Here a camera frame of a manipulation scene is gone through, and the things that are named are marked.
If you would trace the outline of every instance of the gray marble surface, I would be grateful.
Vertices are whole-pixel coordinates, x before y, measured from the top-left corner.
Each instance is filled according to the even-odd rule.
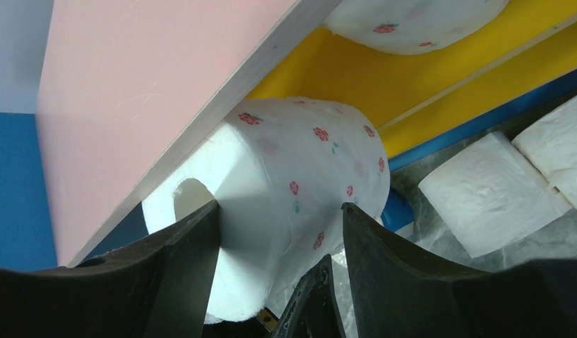
[[[577,258],[576,210],[569,211],[541,230],[503,249],[482,257],[471,258],[417,187],[433,169],[489,132],[501,131],[508,139],[513,139],[522,130],[576,94],[577,91],[574,91],[526,111],[511,120],[392,172],[392,186],[407,197],[414,209],[415,236],[413,241],[415,244],[451,261],[489,272],[504,270],[534,258]],[[346,336],[358,337],[347,268],[338,263],[334,263],[333,268],[336,300]],[[266,306],[280,316],[292,292],[293,288],[289,287],[284,292],[271,297]]]

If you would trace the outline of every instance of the yellow shelf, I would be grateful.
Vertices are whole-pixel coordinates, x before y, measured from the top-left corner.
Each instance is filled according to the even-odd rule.
[[[380,53],[320,28],[249,97],[303,95],[341,101],[384,129],[575,22],[577,0],[511,0],[470,37],[416,56]]]
[[[577,69],[577,23],[380,132],[398,155]]]

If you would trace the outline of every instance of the light gray wall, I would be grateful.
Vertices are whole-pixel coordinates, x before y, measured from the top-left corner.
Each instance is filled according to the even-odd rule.
[[[0,0],[0,113],[35,113],[53,0]]]

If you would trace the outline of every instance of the paper towel roll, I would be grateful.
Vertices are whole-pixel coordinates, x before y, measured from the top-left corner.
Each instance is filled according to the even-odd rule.
[[[522,239],[571,209],[500,133],[440,165],[419,188],[473,258]]]
[[[344,0],[325,20],[334,33],[378,51],[422,54],[495,18],[508,0]]]
[[[512,143],[577,209],[577,96],[532,124]]]
[[[175,197],[199,191],[187,179],[221,206],[210,322],[253,317],[270,294],[341,248],[343,202],[377,218],[390,189],[386,152],[368,119],[305,98],[241,102],[144,200],[150,232],[185,216],[179,206],[175,215]]]

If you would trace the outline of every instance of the white tissue pack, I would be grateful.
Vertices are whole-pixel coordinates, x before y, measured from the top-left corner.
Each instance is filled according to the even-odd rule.
[[[390,189],[386,152],[368,119],[306,98],[242,101],[144,200],[150,233],[207,200],[187,180],[203,183],[221,208],[206,323],[252,318],[269,296],[342,249],[344,202],[377,218]]]
[[[333,33],[392,54],[449,46],[487,25],[508,0],[344,0],[324,24]]]
[[[419,188],[472,258],[522,239],[571,206],[503,134],[488,134]]]
[[[512,143],[577,209],[577,96],[525,129]]]

